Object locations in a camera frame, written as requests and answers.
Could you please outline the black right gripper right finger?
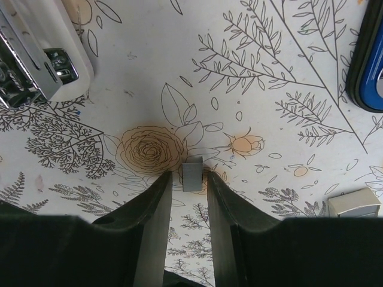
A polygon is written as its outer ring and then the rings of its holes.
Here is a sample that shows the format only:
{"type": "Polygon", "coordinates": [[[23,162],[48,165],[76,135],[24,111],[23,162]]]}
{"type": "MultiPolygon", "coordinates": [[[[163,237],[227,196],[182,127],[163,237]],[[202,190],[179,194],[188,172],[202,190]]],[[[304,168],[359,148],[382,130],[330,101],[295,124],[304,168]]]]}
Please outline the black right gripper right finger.
{"type": "Polygon", "coordinates": [[[215,172],[207,187],[217,286],[382,285],[382,219],[280,221],[215,172]]]}

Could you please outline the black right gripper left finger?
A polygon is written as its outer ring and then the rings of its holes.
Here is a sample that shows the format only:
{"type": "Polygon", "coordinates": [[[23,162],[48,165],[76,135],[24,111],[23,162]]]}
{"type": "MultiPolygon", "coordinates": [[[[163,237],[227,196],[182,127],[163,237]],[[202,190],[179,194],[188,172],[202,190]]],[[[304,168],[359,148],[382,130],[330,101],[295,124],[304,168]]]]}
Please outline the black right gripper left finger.
{"type": "Polygon", "coordinates": [[[162,286],[172,173],[89,223],[1,203],[2,286],[162,286]]]}

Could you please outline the grey staple strip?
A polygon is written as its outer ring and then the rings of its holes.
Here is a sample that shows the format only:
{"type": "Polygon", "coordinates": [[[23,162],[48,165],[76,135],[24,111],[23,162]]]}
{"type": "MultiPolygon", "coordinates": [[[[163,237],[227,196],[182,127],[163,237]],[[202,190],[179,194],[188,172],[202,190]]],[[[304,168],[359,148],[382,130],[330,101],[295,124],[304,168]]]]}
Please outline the grey staple strip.
{"type": "Polygon", "coordinates": [[[184,192],[200,192],[203,189],[203,157],[196,156],[182,164],[184,192]]]}

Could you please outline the white staple box tray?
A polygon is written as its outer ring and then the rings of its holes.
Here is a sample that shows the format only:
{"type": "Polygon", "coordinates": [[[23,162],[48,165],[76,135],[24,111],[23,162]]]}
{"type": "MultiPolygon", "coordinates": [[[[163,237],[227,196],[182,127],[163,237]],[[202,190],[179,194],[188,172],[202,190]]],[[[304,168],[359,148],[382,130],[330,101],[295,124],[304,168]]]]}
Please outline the white staple box tray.
{"type": "Polygon", "coordinates": [[[328,200],[329,217],[377,217],[381,202],[370,188],[332,197],[328,200]]]}

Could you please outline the blue black stapler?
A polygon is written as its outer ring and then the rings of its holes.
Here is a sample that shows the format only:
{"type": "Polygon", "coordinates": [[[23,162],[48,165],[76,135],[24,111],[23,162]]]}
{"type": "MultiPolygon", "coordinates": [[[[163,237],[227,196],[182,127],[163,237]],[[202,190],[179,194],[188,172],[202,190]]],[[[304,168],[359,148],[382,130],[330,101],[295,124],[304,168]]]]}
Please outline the blue black stapler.
{"type": "Polygon", "coordinates": [[[382,1],[370,1],[346,78],[346,93],[361,109],[382,112],[382,1]]]}

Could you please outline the metal stapler magazine rail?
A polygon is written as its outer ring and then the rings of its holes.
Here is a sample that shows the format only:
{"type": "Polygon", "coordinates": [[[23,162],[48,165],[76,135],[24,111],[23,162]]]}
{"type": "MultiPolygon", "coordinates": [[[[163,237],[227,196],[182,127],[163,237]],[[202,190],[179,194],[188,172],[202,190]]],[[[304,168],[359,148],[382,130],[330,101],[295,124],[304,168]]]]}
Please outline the metal stapler magazine rail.
{"type": "Polygon", "coordinates": [[[94,77],[80,32],[88,1],[1,1],[1,103],[16,109],[84,94],[94,77]]]}

